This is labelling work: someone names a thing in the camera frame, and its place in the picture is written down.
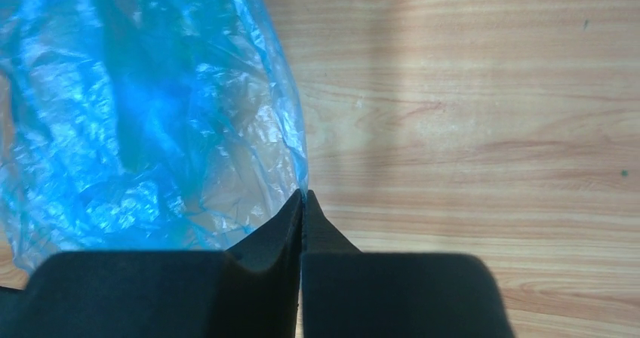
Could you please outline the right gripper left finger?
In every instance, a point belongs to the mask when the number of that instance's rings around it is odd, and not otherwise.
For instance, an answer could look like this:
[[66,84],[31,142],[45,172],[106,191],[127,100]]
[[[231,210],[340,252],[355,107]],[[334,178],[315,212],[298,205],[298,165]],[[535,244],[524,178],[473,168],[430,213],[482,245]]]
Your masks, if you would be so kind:
[[68,251],[1,290],[3,337],[293,337],[303,196],[228,250]]

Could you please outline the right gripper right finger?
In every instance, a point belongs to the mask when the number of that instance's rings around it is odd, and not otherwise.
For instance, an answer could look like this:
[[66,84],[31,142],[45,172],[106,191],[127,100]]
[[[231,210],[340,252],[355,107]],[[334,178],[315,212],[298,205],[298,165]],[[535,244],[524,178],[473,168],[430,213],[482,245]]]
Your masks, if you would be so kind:
[[488,267],[464,253],[365,253],[309,192],[301,255],[306,337],[512,337]]

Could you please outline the blue plastic trash bag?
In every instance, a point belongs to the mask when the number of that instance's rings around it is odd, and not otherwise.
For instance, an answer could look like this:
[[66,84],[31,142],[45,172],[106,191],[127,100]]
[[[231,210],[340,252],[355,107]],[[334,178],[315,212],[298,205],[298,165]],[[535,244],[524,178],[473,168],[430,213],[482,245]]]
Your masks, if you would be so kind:
[[1,225],[73,250],[224,250],[306,191],[263,0],[1,0]]

